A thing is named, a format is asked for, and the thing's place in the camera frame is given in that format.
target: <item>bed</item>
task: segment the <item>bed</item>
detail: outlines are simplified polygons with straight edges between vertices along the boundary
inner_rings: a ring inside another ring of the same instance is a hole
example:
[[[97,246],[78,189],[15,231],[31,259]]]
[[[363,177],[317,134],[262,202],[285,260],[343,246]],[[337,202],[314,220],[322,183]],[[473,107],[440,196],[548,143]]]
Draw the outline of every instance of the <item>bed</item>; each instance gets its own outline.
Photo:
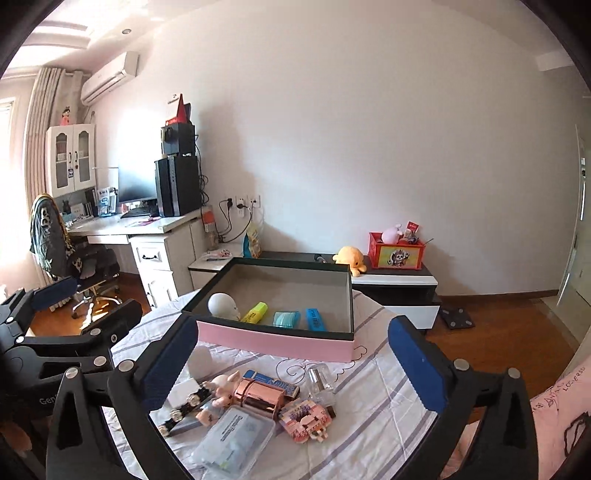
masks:
[[[124,359],[137,359],[147,345],[158,340],[194,296],[178,300],[146,314],[129,335],[113,347],[115,365]],[[275,432],[251,471],[257,480],[289,479],[390,479],[435,421],[437,414],[427,410],[387,340],[393,315],[358,291],[353,292],[355,318],[355,362],[329,364],[337,381],[336,418],[324,443],[295,444],[280,428]],[[297,383],[303,368],[312,362],[263,355],[220,345],[199,342],[211,351],[216,375],[241,372],[249,368],[272,377]],[[188,379],[186,367],[177,382]],[[169,406],[151,413],[156,425],[168,419]],[[146,478],[114,411],[105,409],[109,428],[119,453],[130,473]],[[167,439],[169,447],[196,479],[209,475],[192,457],[206,434],[204,427],[188,427]]]

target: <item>blue gripper pad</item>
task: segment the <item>blue gripper pad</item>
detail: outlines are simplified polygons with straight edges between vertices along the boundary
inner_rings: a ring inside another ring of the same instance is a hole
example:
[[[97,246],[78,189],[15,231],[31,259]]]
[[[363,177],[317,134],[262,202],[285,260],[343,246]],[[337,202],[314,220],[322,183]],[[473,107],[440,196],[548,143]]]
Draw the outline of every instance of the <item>blue gripper pad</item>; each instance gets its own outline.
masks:
[[[74,277],[66,277],[47,287],[36,290],[33,294],[31,307],[36,312],[48,309],[52,305],[71,297],[78,289],[78,281]]]
[[[177,322],[184,322],[178,327]],[[174,382],[178,378],[187,359],[197,344],[197,322],[192,316],[181,315],[169,328],[164,337],[148,345],[138,359],[140,364],[145,354],[150,356],[149,349],[161,348],[159,343],[168,341],[168,345],[154,358],[145,372],[142,372],[140,390],[142,406],[145,411],[158,410],[164,404]]]
[[[388,343],[425,408],[441,414],[447,405],[443,377],[429,362],[399,317],[390,321]]]

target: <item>window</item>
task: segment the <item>window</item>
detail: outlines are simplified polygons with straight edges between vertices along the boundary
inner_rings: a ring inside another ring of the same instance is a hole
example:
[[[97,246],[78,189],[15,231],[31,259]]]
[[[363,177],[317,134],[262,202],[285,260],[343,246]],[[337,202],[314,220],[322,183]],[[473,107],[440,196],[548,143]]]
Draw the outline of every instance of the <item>window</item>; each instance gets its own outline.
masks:
[[[29,255],[22,159],[17,158],[15,147],[18,140],[13,135],[17,110],[15,105],[14,98],[0,99],[0,201],[5,206],[0,210],[0,225],[9,226],[3,229],[0,238],[0,277],[4,276],[2,274],[8,266],[17,265]]]
[[[0,165],[2,170],[9,163],[10,126],[14,100],[0,100]]]

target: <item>clothing on chair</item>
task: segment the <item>clothing on chair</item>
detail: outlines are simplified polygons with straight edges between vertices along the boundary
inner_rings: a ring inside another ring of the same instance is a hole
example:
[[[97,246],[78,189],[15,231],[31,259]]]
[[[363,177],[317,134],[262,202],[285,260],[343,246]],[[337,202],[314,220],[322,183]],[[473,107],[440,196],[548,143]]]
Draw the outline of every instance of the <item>clothing on chair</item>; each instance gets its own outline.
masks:
[[[31,252],[54,280],[80,276],[82,260],[76,254],[55,201],[47,194],[39,195],[31,208]]]

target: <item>pink box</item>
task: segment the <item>pink box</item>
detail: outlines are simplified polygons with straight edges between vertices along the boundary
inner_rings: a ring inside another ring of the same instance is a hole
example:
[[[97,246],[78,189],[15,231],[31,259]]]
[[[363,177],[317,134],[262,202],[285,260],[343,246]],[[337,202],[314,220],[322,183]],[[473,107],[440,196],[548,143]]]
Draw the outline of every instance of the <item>pink box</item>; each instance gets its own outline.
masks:
[[[245,315],[258,302],[268,311],[257,324],[213,317],[207,301],[230,295]],[[325,332],[308,330],[306,309],[320,312]],[[298,310],[294,329],[273,326],[275,312]],[[324,362],[351,362],[353,297],[346,265],[250,258],[232,259],[184,309],[197,317],[199,340],[267,355]]]

